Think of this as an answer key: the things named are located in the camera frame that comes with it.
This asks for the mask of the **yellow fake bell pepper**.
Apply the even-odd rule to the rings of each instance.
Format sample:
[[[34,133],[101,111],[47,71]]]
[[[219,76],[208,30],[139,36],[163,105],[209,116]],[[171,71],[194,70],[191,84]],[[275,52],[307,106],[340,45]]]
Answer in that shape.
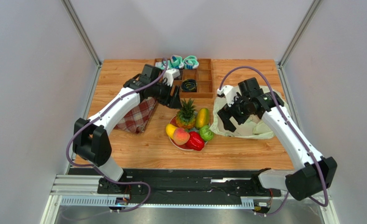
[[[174,132],[175,132],[176,129],[177,129],[177,127],[174,126],[173,124],[168,124],[166,126],[166,134],[168,135],[168,137],[170,139],[173,139],[173,135],[174,135]]]

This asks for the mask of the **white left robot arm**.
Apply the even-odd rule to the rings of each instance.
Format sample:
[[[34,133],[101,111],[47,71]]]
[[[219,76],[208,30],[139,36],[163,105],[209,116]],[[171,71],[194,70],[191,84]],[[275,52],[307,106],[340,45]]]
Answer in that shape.
[[[174,85],[178,69],[146,64],[141,73],[126,81],[118,95],[88,119],[79,118],[67,149],[87,160],[109,180],[118,182],[124,170],[112,158],[109,135],[118,122],[142,101],[153,98],[161,105],[180,109],[180,87]]]

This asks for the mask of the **translucent white plastic bag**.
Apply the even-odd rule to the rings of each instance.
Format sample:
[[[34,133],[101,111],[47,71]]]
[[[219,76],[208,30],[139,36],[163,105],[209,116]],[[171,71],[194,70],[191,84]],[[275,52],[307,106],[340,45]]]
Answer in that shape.
[[[238,92],[238,97],[235,99],[244,99],[238,86],[234,86]],[[226,131],[223,128],[223,123],[218,116],[217,112],[223,108],[226,104],[225,98],[216,97],[213,107],[213,123],[210,126],[210,130],[217,135],[225,137],[236,137],[242,139],[255,139],[255,140],[267,140],[272,139],[275,134],[257,115],[251,115],[243,124],[239,125],[233,118],[230,121],[235,125],[236,130],[234,132]]]

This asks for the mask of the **fake pineapple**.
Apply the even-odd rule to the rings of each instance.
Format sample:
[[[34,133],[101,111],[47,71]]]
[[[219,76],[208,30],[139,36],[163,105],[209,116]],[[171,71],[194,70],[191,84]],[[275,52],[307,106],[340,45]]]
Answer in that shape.
[[[184,129],[192,129],[195,126],[195,105],[194,100],[181,100],[181,108],[176,114],[176,125],[177,127]]]

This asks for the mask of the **fake peach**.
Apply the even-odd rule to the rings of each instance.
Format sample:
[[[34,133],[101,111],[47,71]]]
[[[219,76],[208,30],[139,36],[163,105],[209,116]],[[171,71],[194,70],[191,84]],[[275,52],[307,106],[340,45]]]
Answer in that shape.
[[[173,133],[173,140],[177,145],[184,145],[190,139],[190,134],[184,128],[177,128]]]

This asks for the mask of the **red fake bell pepper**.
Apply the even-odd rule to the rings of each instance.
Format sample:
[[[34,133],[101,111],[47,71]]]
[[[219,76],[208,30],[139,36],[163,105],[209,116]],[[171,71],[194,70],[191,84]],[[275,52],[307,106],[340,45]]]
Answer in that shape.
[[[189,140],[185,145],[192,150],[201,151],[205,147],[205,141],[202,137],[195,131],[189,132]]]

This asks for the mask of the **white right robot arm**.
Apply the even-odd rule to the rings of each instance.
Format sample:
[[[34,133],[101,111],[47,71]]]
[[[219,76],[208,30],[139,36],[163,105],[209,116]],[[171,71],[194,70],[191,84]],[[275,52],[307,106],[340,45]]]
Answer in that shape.
[[[230,85],[217,90],[217,97],[226,99],[217,112],[223,128],[234,132],[250,115],[258,116],[277,136],[294,166],[293,170],[261,169],[251,177],[255,185],[287,191],[298,201],[329,188],[337,162],[312,146],[290,118],[282,99],[273,91],[265,93],[256,78],[242,81],[238,87],[238,91]]]

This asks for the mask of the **yellow fake mango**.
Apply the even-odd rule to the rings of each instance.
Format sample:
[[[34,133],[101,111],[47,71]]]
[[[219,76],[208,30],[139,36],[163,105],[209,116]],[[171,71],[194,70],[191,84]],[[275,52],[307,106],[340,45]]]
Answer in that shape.
[[[196,128],[202,128],[205,125],[208,125],[210,119],[210,112],[208,108],[201,108],[196,116]]]

